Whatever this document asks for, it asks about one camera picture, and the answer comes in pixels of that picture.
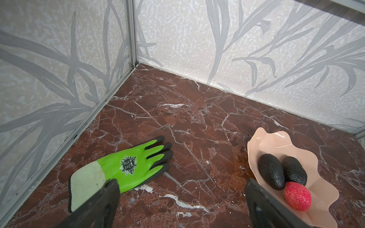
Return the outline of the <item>dark avocado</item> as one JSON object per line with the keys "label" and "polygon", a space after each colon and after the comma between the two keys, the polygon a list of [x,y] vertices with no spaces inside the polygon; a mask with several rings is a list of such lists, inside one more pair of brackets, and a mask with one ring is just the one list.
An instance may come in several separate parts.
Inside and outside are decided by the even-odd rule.
{"label": "dark avocado", "polygon": [[303,186],[307,184],[308,175],[298,159],[286,156],[282,162],[285,182],[296,182]]}
{"label": "dark avocado", "polygon": [[274,190],[285,188],[285,177],[281,162],[271,154],[263,154],[258,160],[259,173],[265,182]]}

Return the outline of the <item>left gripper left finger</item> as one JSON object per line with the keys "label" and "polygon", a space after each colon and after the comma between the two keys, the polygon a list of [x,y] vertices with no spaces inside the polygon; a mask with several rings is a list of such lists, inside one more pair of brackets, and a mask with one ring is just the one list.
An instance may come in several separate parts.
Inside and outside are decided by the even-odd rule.
{"label": "left gripper left finger", "polygon": [[119,204],[120,189],[116,179],[106,184],[57,228],[111,228]]}

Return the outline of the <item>red fake fruit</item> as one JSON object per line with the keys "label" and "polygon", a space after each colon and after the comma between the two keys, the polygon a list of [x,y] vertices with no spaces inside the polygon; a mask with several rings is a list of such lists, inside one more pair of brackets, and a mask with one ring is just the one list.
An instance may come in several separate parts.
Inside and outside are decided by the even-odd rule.
{"label": "red fake fruit", "polygon": [[308,211],[311,207],[311,193],[304,185],[299,183],[287,182],[284,189],[284,198],[296,210]]}

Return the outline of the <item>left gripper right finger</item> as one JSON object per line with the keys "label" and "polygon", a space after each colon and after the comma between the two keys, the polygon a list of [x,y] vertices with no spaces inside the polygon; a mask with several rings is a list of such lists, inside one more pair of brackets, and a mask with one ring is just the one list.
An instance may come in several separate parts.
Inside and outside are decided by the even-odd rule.
{"label": "left gripper right finger", "polygon": [[245,197],[255,228],[309,227],[252,178],[246,181]]}

